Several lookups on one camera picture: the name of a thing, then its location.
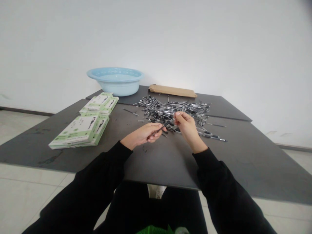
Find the leg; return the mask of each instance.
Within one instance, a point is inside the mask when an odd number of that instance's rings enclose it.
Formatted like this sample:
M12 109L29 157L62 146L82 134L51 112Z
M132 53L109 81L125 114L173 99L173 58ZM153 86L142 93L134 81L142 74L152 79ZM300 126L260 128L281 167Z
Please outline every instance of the leg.
M162 201L166 220L172 230L186 227L190 233L208 233L198 191L168 187Z
M146 184L124 181L117 187L106 219L95 233L137 233L154 224L155 209L159 207L149 199Z

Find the pen image on box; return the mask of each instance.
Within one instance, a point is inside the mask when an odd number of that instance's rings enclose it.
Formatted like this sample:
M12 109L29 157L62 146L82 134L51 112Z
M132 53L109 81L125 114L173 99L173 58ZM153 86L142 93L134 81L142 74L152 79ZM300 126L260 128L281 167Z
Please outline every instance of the pen image on box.
M115 101L115 100L113 100L113 101L111 102L110 106L114 103L114 101ZM109 106L109 107L110 107L110 106ZM108 107L108 108L109 108L109 107Z
M103 125L103 123L104 123L104 120L102 120L102 123L100 124L100 126L98 127L98 129L97 129L96 132L98 132L98 130L100 129L100 127Z
M108 99L108 97L106 97L106 98L103 100L103 102L104 102L106 99ZM102 102L102 103L103 103L103 102Z
M92 125L92 123L93 123L94 121L95 121L95 117L93 117L93 119L92 119L92 121L91 121L90 126L89 126L88 129L90 129L90 127L91 127L91 125Z

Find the floor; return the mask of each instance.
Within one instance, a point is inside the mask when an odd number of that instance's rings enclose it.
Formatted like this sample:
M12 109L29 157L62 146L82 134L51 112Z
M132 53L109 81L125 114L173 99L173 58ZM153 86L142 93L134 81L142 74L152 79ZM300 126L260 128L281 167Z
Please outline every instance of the floor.
M0 111L0 145L48 117ZM312 174L312 154L285 150ZM0 163L0 232L21 233L75 174ZM209 234L216 233L207 201L199 192ZM277 233L312 233L312 206L254 198ZM107 209L96 227L105 220Z

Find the gray table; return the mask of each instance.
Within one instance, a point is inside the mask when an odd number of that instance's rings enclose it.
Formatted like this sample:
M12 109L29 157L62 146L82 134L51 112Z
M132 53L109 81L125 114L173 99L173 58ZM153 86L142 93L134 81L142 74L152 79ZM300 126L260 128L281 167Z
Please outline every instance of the gray table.
M87 96L86 99L90 100L94 96L98 96L100 93L102 93L102 90L99 90L90 96ZM119 103L121 104L127 104L132 105L139 100L142 99L142 97L145 97L147 95L151 95L152 97L155 97L162 103L168 103L168 95L167 94L157 94L153 92L149 92L148 86L142 86L140 85L139 90L130 96L127 97L119 97ZM169 100L170 101L187 101L190 100L190 102L197 102L199 103L199 99L203 102L209 102L211 103L210 106L210 112L207 113L209 116L214 117L221 117L221 118L228 118L228 119L236 119L236 120L244 120L251 122L252 120L246 116L243 112L241 112L239 109L237 109L235 106L233 106L231 103L229 103L226 99L224 99L221 96L215 96L215 95L207 95L207 94L197 94L197 98L189 98L189 97L181 97L176 95L170 95Z
M145 122L140 108L117 104L96 147L51 150L52 141L88 102L80 100L0 146L0 162L77 172L101 152ZM137 111L140 115L122 110ZM211 117L210 122L227 128L207 128L228 140L204 138L219 160L251 196L312 205L312 176L246 121ZM135 148L125 163L125 179L188 189L198 189L197 165L191 150L178 133L161 137L154 144Z

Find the pile of pens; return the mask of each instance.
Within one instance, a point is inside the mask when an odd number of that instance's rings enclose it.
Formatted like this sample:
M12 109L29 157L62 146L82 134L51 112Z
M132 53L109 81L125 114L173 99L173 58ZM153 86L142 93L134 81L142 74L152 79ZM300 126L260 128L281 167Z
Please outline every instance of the pile of pens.
M219 136L212 134L204 128L205 124L215 125L219 127L226 126L207 123L209 116L206 115L206 113L210 111L209 105L211 103L203 103L201 100L199 100L199 102L200 103L198 104L191 103L188 100L183 102L176 101L163 104L156 98L147 96L143 97L142 100L133 105L137 105L137 107L144 107L144 115L146 116L146 119L148 119L150 122L162 123L163 125L166 125L168 131L179 133L179 127L174 124L174 114L177 111L184 111L194 118L196 124L199 126L197 127L197 129L200 129L200 132L198 131L198 134L200 136L227 142L227 140L221 139Z

